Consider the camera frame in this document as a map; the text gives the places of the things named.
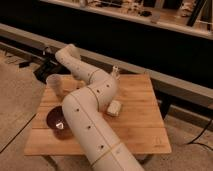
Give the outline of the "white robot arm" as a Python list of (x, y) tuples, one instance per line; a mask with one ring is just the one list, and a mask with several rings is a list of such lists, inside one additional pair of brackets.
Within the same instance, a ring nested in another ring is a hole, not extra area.
[(100, 113), (117, 93), (116, 77), (83, 62), (73, 44), (58, 50), (55, 57), (86, 83), (63, 99), (62, 111), (93, 170), (144, 171)]

